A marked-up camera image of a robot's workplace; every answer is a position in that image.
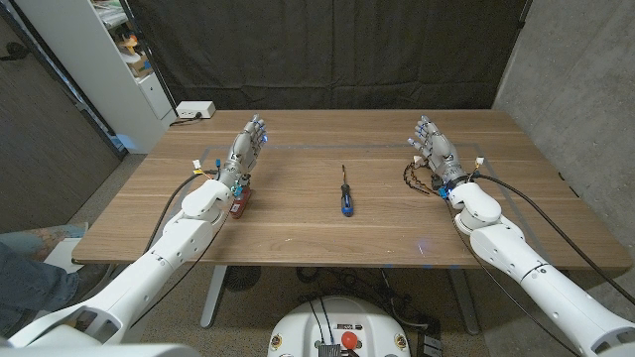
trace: wooden table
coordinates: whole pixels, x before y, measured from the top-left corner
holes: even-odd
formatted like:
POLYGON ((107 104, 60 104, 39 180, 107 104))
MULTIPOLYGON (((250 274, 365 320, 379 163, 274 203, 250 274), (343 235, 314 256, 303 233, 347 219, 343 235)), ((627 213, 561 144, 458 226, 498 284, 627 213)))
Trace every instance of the wooden table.
MULTIPOLYGON (((130 263, 143 252, 168 197, 194 159, 212 169, 253 111, 217 111, 211 120, 173 127, 130 177, 73 251, 83 263, 130 263)), ((444 202, 408 188, 406 143, 421 114, 454 142, 466 171, 481 171, 532 197, 601 268, 631 260, 591 210, 559 178, 504 112, 490 110, 260 111, 269 142, 252 172, 255 190, 239 220, 229 219, 201 259, 214 265, 477 268, 444 202), (340 211, 346 165, 355 213, 340 211)), ((418 177, 430 181, 430 171, 418 177)), ((190 190, 198 187, 196 181, 190 190)), ((527 241, 555 266, 587 264, 521 198, 481 180, 527 241)))

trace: red button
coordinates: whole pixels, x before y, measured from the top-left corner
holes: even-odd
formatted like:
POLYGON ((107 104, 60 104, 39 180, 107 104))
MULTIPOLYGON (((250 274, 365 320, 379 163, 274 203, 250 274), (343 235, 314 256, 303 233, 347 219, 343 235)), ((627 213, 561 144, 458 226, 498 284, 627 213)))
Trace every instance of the red button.
POLYGON ((341 335, 341 344, 344 345, 346 349, 355 349, 355 346, 357 346, 357 336, 350 331, 346 331, 341 335))

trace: robotic arm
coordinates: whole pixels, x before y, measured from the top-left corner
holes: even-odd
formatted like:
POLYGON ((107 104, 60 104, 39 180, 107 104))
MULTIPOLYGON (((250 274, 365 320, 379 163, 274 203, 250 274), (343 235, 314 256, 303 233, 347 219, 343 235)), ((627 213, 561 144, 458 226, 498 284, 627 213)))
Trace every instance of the robotic arm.
POLYGON ((422 143, 408 142, 441 178, 452 207, 460 209, 454 222, 469 235, 474 252, 520 284, 581 355, 634 355, 635 324, 606 309, 536 253, 522 230, 501 214, 500 204, 468 181, 454 145, 428 117, 422 116, 415 134, 422 143))
POLYGON ((217 179, 208 179, 186 196, 181 211, 166 223, 161 239, 147 253, 95 297, 35 320, 9 343, 48 348, 49 354, 55 354, 51 348, 65 345, 77 350, 121 343, 170 275, 209 246, 234 194, 249 181, 266 141, 264 121, 256 114, 236 137, 217 179))

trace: blue screwdriver handle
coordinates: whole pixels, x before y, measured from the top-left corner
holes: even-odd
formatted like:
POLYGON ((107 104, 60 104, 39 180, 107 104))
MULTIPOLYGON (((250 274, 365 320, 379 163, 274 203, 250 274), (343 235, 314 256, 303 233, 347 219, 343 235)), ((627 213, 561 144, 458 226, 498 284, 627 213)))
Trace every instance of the blue screwdriver handle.
POLYGON ((350 186, 346 183, 341 186, 341 212, 346 217, 353 215, 353 200, 350 197, 350 186))

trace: white power strip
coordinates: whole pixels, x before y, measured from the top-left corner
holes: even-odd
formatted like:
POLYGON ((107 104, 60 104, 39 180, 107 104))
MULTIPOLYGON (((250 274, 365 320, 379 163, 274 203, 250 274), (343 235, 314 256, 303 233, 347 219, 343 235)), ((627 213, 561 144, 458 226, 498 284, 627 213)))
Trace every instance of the white power strip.
POLYGON ((177 113, 181 119, 191 119, 200 113, 200 118, 211 118, 216 111, 212 101, 182 101, 177 106, 177 113))

